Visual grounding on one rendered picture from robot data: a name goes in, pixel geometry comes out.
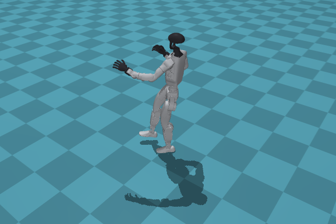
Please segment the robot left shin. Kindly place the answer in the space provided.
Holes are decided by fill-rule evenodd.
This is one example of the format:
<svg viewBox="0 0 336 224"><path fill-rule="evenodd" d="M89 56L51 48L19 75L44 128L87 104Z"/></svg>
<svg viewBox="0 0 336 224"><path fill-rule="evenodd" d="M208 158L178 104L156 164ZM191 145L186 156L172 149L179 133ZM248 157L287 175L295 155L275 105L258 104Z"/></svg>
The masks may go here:
<svg viewBox="0 0 336 224"><path fill-rule="evenodd" d="M163 128L162 128L162 130L163 130ZM166 129L163 130L163 137L164 137L167 149L171 148L171 140L172 140L172 136L173 136L172 131L173 131L173 128L170 127L170 126L166 127Z"/></svg>

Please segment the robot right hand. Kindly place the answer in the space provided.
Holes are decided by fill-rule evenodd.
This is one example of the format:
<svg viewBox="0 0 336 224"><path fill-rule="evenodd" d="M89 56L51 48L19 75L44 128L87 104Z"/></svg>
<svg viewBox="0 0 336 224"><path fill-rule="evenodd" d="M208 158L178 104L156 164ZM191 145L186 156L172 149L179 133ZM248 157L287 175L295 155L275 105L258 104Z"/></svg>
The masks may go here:
<svg viewBox="0 0 336 224"><path fill-rule="evenodd" d="M160 46L159 45L153 46L152 51L153 50L157 51L160 54L163 54L163 57L165 57L165 55L169 55L170 54L167 51L165 51L164 47L161 46L161 45Z"/></svg>

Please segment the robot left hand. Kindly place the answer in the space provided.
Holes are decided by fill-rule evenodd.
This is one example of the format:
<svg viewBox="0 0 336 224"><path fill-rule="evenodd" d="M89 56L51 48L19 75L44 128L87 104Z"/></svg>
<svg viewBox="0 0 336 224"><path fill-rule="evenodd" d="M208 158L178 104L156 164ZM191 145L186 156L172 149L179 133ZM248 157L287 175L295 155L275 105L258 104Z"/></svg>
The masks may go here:
<svg viewBox="0 0 336 224"><path fill-rule="evenodd" d="M119 62L119 63L118 63ZM123 62L123 63L122 63ZM114 63L116 63L116 64L118 64L118 65L116 65L116 64L113 64L114 66L113 66L113 68L116 68L116 69L118 69L118 70L120 70L120 71L124 71L124 73L126 73L127 72L127 70L128 69L131 69L131 68L129 68L129 67L127 67L127 65L125 64L125 62L124 62L124 60L122 60L122 62L120 62L119 60L117 60L117 62L114 62ZM115 66L117 66L117 67L115 67ZM127 75L129 75L128 73L126 73ZM130 75L129 75L130 76Z"/></svg>

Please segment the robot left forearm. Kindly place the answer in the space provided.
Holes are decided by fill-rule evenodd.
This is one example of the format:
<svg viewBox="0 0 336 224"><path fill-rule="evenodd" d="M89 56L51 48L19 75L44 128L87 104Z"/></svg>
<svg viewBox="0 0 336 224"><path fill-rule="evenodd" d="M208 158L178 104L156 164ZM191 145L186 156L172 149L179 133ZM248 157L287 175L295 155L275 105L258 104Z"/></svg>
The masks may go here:
<svg viewBox="0 0 336 224"><path fill-rule="evenodd" d="M128 73L133 79L139 79L141 81L151 81L154 78L153 74L151 73L137 73L131 69L128 69L126 73Z"/></svg>

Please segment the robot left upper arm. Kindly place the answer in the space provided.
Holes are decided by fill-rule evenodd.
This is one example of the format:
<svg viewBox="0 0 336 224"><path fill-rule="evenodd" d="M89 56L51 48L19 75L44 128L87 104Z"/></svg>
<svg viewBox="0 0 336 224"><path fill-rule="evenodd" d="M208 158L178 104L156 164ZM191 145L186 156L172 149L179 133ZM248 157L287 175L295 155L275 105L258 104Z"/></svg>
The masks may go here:
<svg viewBox="0 0 336 224"><path fill-rule="evenodd" d="M149 81L149 82L154 82L156 79L158 79L163 73L165 73L166 71L170 70L173 65L175 64L175 61L170 58L165 60L155 71L155 74L153 74L154 78L153 80Z"/></svg>

